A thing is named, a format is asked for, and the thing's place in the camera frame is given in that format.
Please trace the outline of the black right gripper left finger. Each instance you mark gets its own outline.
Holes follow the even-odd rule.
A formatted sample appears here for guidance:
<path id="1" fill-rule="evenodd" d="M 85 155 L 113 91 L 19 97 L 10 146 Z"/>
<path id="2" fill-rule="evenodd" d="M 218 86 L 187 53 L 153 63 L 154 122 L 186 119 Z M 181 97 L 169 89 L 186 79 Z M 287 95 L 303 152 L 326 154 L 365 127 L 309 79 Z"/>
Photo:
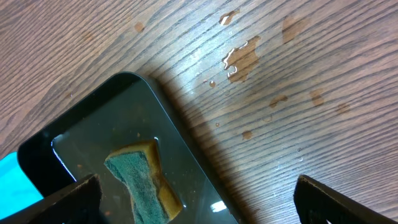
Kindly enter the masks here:
<path id="1" fill-rule="evenodd" d="M 100 223 L 100 178 L 90 174 L 1 220 L 6 224 Z"/>

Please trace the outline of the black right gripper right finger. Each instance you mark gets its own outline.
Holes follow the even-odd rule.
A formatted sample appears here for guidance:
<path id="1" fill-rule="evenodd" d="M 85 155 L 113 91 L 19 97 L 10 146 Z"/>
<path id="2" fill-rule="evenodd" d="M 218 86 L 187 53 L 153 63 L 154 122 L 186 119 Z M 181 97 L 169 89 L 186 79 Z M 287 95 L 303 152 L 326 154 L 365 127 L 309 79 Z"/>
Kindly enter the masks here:
<path id="1" fill-rule="evenodd" d="M 297 179 L 294 204 L 301 223 L 397 224 L 307 175 Z"/>

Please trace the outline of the green yellow sponge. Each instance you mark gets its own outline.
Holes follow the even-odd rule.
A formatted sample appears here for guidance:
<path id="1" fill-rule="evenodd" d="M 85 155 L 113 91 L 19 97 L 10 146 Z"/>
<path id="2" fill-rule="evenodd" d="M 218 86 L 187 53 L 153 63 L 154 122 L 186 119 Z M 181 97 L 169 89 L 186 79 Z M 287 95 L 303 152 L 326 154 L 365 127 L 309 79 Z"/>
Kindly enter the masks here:
<path id="1" fill-rule="evenodd" d="M 135 223 L 169 223 L 182 211 L 163 175 L 155 139 L 114 150 L 104 165 L 129 191 Z"/>

